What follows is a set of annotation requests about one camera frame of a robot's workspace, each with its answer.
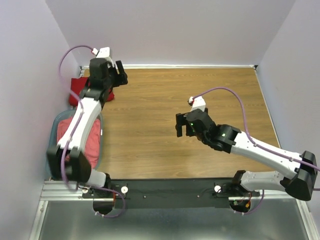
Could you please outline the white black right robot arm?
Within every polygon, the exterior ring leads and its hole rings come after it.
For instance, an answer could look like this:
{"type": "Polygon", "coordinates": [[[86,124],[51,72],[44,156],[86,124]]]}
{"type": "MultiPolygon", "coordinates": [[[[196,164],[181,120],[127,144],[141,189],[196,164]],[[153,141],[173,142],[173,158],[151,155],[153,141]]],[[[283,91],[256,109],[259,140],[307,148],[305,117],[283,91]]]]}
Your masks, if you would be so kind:
{"type": "Polygon", "coordinates": [[[208,111],[195,109],[175,116],[176,135],[196,137],[215,151],[240,155],[260,162],[269,172],[239,170],[230,183],[230,191],[241,196],[245,192],[275,190],[302,201],[310,201],[319,168],[310,151],[290,152],[247,136],[244,131],[227,124],[215,124],[208,111]]]}

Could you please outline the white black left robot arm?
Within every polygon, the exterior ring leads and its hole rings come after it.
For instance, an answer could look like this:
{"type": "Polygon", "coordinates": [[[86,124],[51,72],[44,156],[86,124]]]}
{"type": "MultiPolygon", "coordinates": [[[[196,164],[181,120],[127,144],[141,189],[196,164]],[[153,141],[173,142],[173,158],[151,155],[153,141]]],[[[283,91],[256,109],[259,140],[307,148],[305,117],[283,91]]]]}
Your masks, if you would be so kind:
{"type": "Polygon", "coordinates": [[[56,145],[46,151],[49,170],[55,180],[74,181],[93,187],[101,198],[111,191],[109,174],[91,167],[85,147],[92,126],[115,87],[126,85],[128,75],[123,63],[106,58],[93,58],[89,63],[89,77],[77,95],[76,112],[65,134],[56,145]]]}

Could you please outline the dark red t-shirt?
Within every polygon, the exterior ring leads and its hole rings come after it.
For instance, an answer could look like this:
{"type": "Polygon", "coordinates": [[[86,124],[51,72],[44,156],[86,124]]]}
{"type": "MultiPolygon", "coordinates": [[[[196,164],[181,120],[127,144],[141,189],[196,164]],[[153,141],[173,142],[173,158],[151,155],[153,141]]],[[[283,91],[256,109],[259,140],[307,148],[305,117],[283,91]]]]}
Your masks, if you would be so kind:
{"type": "MultiPolygon", "coordinates": [[[[88,77],[72,78],[70,89],[79,96],[81,90],[85,87],[87,80],[88,80],[88,77]]],[[[115,98],[115,95],[114,95],[113,91],[110,90],[106,101],[111,102],[114,100],[114,98],[115,98]]],[[[76,98],[74,96],[69,94],[68,103],[70,106],[76,107],[78,105],[78,100],[76,100],[76,98]]]]}

